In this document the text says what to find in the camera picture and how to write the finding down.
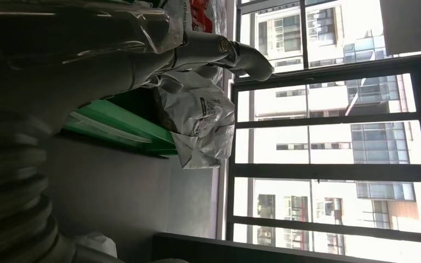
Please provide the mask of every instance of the wall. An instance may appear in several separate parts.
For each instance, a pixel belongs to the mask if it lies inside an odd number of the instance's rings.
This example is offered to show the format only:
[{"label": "wall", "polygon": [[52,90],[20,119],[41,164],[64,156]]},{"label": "wall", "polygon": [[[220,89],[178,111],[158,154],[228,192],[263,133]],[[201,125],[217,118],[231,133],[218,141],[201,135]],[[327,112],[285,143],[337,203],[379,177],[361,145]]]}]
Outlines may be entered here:
[{"label": "wall", "polygon": [[388,214],[409,219],[419,219],[416,202],[392,201],[388,202]]},{"label": "wall", "polygon": [[421,51],[421,0],[380,1],[386,52]]},{"label": "wall", "polygon": [[170,161],[61,138],[42,146],[60,232],[102,232],[120,259],[148,262],[152,236],[167,227]]},{"label": "wall", "polygon": [[178,156],[170,157],[169,214],[167,232],[215,238],[217,182],[213,169],[182,169]]}]

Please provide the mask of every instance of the window frame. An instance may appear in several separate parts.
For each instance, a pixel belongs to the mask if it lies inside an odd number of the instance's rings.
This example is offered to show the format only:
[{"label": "window frame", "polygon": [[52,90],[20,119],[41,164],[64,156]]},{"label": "window frame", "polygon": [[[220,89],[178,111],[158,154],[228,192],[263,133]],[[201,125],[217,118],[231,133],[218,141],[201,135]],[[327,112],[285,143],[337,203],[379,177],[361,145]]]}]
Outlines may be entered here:
[{"label": "window frame", "polygon": [[[344,51],[344,57],[343,58],[337,58],[337,59],[329,59],[329,60],[321,60],[321,61],[309,61],[309,51],[308,51],[308,28],[307,28],[307,16],[306,16],[306,12],[308,12],[311,8],[315,7],[316,5],[322,5],[325,7],[325,9],[329,9],[331,6],[328,5],[328,3],[332,3],[338,0],[324,0],[318,3],[311,3],[311,4],[306,4],[306,0],[253,0],[250,2],[246,2],[246,3],[242,3],[241,0],[237,0],[237,4],[236,4],[236,24],[235,24],[235,39],[236,41],[240,42],[241,40],[241,17],[243,15],[251,15],[250,21],[255,21],[255,16],[254,14],[256,12],[262,11],[262,10],[266,10],[266,9],[272,9],[272,8],[277,8],[277,7],[284,7],[284,8],[294,8],[294,7],[299,7],[300,9],[300,23],[301,23],[301,28],[300,28],[300,34],[301,34],[301,54],[300,55],[293,55],[290,58],[291,59],[299,59],[299,57],[302,58],[303,61],[303,69],[302,70],[296,70],[296,71],[288,71],[288,72],[284,72],[284,75],[293,73],[299,73],[299,72],[303,72],[309,69],[312,69],[314,67],[319,67],[319,66],[329,66],[329,67],[335,67],[335,65],[338,64],[338,66],[341,65],[347,65],[347,64],[367,64],[370,61],[368,61],[369,56],[364,57],[364,59],[362,61],[358,61],[356,59],[357,54],[359,55],[363,55],[363,54],[369,54],[370,52],[372,52],[371,54],[373,56],[376,56],[377,52],[382,52],[382,55],[384,56],[383,59],[392,59],[393,57],[390,55],[386,54],[386,50],[384,47],[379,47],[379,46],[375,46],[375,41],[378,41],[379,45],[381,45],[381,43],[383,43],[382,38],[384,37],[383,34],[382,35],[375,35],[373,34],[372,31],[369,32],[368,37],[372,40],[372,42],[374,43],[374,47],[370,48],[370,49],[364,49],[364,50],[356,50],[354,47],[354,44],[349,44],[350,46],[350,50],[346,50]],[[259,39],[259,37],[256,38],[256,34],[258,34],[258,25],[250,25],[250,30],[249,30],[249,45],[252,47],[255,47],[256,44],[256,39]],[[349,56],[353,56],[355,58],[355,62],[345,62],[345,60],[347,60],[347,57]],[[415,55],[415,58],[421,58],[421,55]],[[311,65],[311,63],[320,63],[319,65]],[[234,76],[234,82],[245,82],[245,81],[251,81],[251,78],[248,77],[240,77],[240,76]]]},{"label": "window frame", "polygon": [[[381,205],[385,205],[386,206],[386,212],[383,211],[376,211],[376,203],[380,202]],[[372,219],[373,220],[364,220],[366,222],[373,222],[375,228],[380,228],[380,229],[391,229],[391,220],[390,220],[390,214],[389,214],[389,209],[388,209],[388,201],[383,201],[383,200],[371,200],[371,206],[372,206],[372,211],[362,211],[365,214],[372,214]],[[386,215],[386,217],[388,218],[388,221],[379,221],[376,218],[376,214],[382,214],[382,215]],[[377,223],[383,223],[383,225],[388,224],[388,228],[382,228],[382,227],[378,227]]]},{"label": "window frame", "polygon": [[[324,125],[338,123],[366,123],[366,122],[398,122],[418,120],[421,128],[421,56],[387,59],[363,63],[346,64],[316,70],[290,72],[283,76],[273,76],[266,82],[242,81],[236,82],[231,89],[231,100],[235,104],[235,116],[238,116],[239,92],[303,85],[344,81],[345,79],[361,79],[399,75],[409,73],[412,79],[416,112],[387,113],[364,116],[336,116],[323,118],[301,119],[273,119],[269,121],[238,122],[235,129],[249,129],[269,127],[294,127],[301,125]],[[277,219],[261,219],[250,216],[234,215],[234,187],[235,178],[262,179],[290,179],[290,180],[363,180],[363,181],[394,181],[421,182],[421,165],[414,164],[258,164],[235,163],[235,147],[229,158],[228,167],[228,203],[226,239],[233,239],[233,225],[259,225],[296,230],[328,232],[338,235],[360,235],[386,239],[421,242],[421,233],[387,230],[381,228],[367,228],[345,225],[330,225],[312,222],[298,222]]]}]

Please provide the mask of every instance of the package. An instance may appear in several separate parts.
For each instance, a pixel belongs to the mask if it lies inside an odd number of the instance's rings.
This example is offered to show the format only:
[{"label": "package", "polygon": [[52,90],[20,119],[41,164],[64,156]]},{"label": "package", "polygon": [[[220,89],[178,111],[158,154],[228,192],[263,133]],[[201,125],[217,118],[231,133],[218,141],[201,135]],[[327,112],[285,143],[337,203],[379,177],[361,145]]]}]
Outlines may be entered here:
[{"label": "package", "polygon": [[183,90],[159,88],[162,107],[174,123],[172,137],[184,169],[219,167],[231,154],[235,105],[210,79],[196,72],[171,72]]},{"label": "package", "polygon": [[117,257],[115,242],[101,233],[91,232],[84,236],[77,236],[74,241],[76,244]]},{"label": "package", "polygon": [[119,50],[163,53],[182,43],[180,19],[141,2],[0,0],[0,60],[47,65]]}]

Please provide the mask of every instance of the window mullion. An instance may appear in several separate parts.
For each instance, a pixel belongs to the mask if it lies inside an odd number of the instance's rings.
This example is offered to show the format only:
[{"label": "window mullion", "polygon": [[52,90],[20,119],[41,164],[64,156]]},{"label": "window mullion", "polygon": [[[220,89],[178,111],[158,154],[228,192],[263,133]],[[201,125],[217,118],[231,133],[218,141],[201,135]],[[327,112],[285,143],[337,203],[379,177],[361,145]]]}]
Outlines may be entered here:
[{"label": "window mullion", "polygon": [[293,127],[310,126],[325,124],[347,124],[347,123],[367,123],[367,122],[403,122],[419,119],[415,112],[384,113],[376,115],[356,115],[356,116],[336,116],[321,118],[302,118],[302,119],[273,119],[269,121],[237,122],[235,129],[253,129],[253,128],[274,128],[274,127]]},{"label": "window mullion", "polygon": [[228,221],[234,224],[257,225],[267,227],[279,227],[294,230],[315,231],[324,233],[335,233],[342,235],[356,235],[375,238],[386,238],[400,241],[421,242],[421,233],[396,231],[391,229],[331,225],[323,223],[268,219],[268,218],[251,218],[247,216],[230,216]]},{"label": "window mullion", "polygon": [[309,68],[309,57],[308,57],[308,29],[306,19],[306,4],[305,0],[299,2],[301,8],[301,43],[303,46],[303,65],[304,69]]},{"label": "window mullion", "polygon": [[229,174],[244,178],[421,182],[420,164],[236,163]]}]

